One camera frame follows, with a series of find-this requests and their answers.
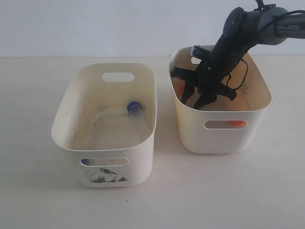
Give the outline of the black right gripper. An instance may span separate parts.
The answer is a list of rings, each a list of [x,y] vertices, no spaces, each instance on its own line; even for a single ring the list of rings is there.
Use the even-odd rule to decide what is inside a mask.
[[[173,67],[171,77],[185,81],[181,103],[187,100],[198,89],[199,97],[194,104],[194,109],[200,110],[204,106],[214,103],[218,95],[227,97],[231,101],[236,98],[236,92],[222,83],[225,76],[230,74],[236,59],[236,41],[225,38],[223,35],[216,45],[210,50],[209,56],[201,60],[195,70],[182,67]]]

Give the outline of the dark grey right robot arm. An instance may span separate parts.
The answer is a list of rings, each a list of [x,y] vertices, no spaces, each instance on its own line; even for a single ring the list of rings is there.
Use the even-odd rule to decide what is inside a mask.
[[[234,100],[239,86],[232,88],[222,83],[225,77],[232,78],[232,70],[243,56],[257,45],[279,45],[288,38],[304,39],[305,11],[288,11],[276,4],[257,1],[257,8],[245,11],[236,7],[227,16],[222,34],[211,50],[200,45],[191,48],[190,56],[200,60],[195,70],[173,67],[172,78],[184,81],[180,102],[185,104],[198,93],[193,107],[196,110],[214,103],[218,96]]]

